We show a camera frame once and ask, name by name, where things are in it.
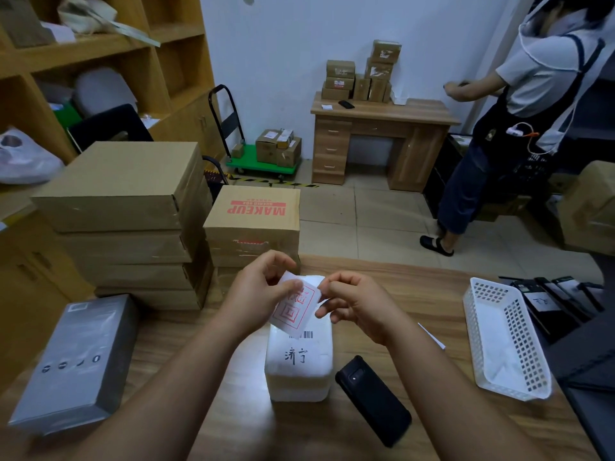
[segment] wooden desk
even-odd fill
[[[461,124],[438,100],[408,100],[405,106],[350,100],[353,109],[316,92],[312,182],[344,184],[351,134],[394,138],[389,189],[422,192],[450,126]],[[323,110],[332,105],[333,110]]]
[[[327,274],[352,269],[372,275],[413,318],[438,337],[446,353],[473,379],[462,296],[470,275],[396,265],[302,255],[303,273]],[[213,286],[202,312],[151,313],[141,326],[133,354],[125,399],[133,395],[219,306]],[[435,460],[437,455],[412,408],[389,354],[357,326],[333,328],[334,367],[341,369],[360,354],[411,411],[413,423],[394,449],[382,446],[348,397],[333,384],[322,403],[271,403],[264,365],[268,328],[252,334],[235,352],[218,395],[194,444],[191,459],[207,460]],[[0,400],[7,420],[27,382],[22,374]],[[587,435],[559,388],[547,401],[522,403],[483,391],[502,411],[535,437],[558,460],[597,459]],[[43,439],[0,429],[3,459],[62,459],[91,432],[84,426]]]

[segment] person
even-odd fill
[[[267,323],[282,298],[301,290],[299,280],[277,284],[282,273],[294,267],[288,255],[268,251],[240,271],[216,315],[84,440],[72,459],[188,457],[237,346]],[[328,301],[316,317],[330,312],[334,324],[352,321],[386,346],[442,459],[547,459],[373,279],[339,271],[324,279],[319,289]]]
[[[499,99],[475,125],[468,151],[447,182],[438,211],[440,236],[422,236],[421,246],[454,255],[488,182],[531,154],[557,152],[583,79],[603,52],[597,29],[613,5],[614,0],[548,0],[520,26],[518,53],[481,80],[444,85],[459,102],[490,94]]]

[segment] gray product box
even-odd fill
[[[112,415],[122,401],[137,325],[128,294],[68,304],[9,425],[48,434]]]

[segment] black phone on desk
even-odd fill
[[[403,437],[412,422],[410,412],[361,356],[336,373],[335,381],[384,446],[391,448]]]

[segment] human hand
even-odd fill
[[[398,324],[408,321],[393,298],[367,275],[354,271],[338,271],[319,285],[325,302],[316,311],[323,318],[331,312],[331,322],[349,320],[356,323],[374,343],[386,346]]]
[[[265,325],[278,302],[303,288],[299,279],[278,285],[285,271],[296,268],[288,255],[268,251],[241,270],[226,295],[218,316],[231,324],[240,338]]]

